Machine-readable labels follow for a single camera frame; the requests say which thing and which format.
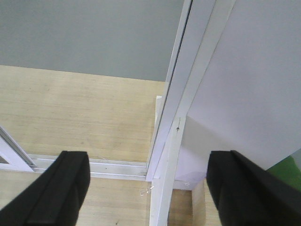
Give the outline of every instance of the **white panel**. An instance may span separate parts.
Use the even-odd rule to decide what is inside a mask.
[[[164,111],[159,115],[160,123],[158,130],[155,130],[151,144],[151,159],[148,166],[147,180],[151,181],[159,162],[162,150],[171,128],[174,116],[180,103],[186,82],[188,80],[191,67],[195,60],[198,48],[203,38],[209,17],[211,15],[215,0],[194,0],[189,14],[189,20],[186,25],[183,40],[180,43],[179,37],[182,37],[181,30],[178,30],[175,46],[180,45],[180,52],[177,56],[177,49],[173,50],[171,64],[168,69],[167,82],[170,87],[166,87],[166,96],[163,96],[161,108]],[[180,26],[184,26],[187,13],[190,6],[190,0],[184,1]]]
[[[237,0],[188,113],[264,169],[301,147],[300,21],[301,1]],[[189,147],[203,169],[213,142]]]
[[[166,226],[184,125],[185,118],[175,118],[152,181],[150,226]]]

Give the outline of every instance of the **white frame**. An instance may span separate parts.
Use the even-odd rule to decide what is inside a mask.
[[[27,156],[26,160],[19,153]],[[33,166],[33,161],[2,127],[0,127],[0,156],[8,162],[0,163],[0,170],[33,172],[30,165],[26,162],[30,162]]]
[[[152,181],[153,186],[150,200],[150,226],[165,226],[167,223],[184,130],[185,120],[183,119],[186,119],[235,1],[216,0],[212,8],[207,5],[207,10],[211,12],[208,16],[208,23],[201,29],[196,27],[196,24],[202,19],[201,10],[204,9],[204,4],[210,1],[194,0],[191,6],[182,46],[180,46],[181,51],[175,62],[174,68],[178,68],[178,71],[173,71],[165,103],[161,105],[164,107],[161,108],[160,120],[157,120],[160,122],[153,136],[148,162],[146,180]],[[190,45],[198,46],[196,54],[191,51],[193,48]],[[178,89],[178,92],[173,94],[171,92],[173,88]],[[175,125],[181,121],[183,124],[177,127],[181,131],[177,134],[174,131]]]

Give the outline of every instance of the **white wall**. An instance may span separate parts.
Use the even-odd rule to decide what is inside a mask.
[[[183,0],[2,0],[0,65],[165,81]]]
[[[204,174],[211,150],[267,169],[301,147],[300,21],[301,1],[236,1],[188,113],[178,179]]]

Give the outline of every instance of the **wooden floor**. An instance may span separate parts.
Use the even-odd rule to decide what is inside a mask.
[[[0,170],[0,209],[23,191],[39,174]],[[143,181],[91,178],[77,226],[147,226],[150,184]]]
[[[0,65],[0,125],[27,153],[147,161],[164,82]]]
[[[192,226],[191,191],[173,190],[168,226]]]

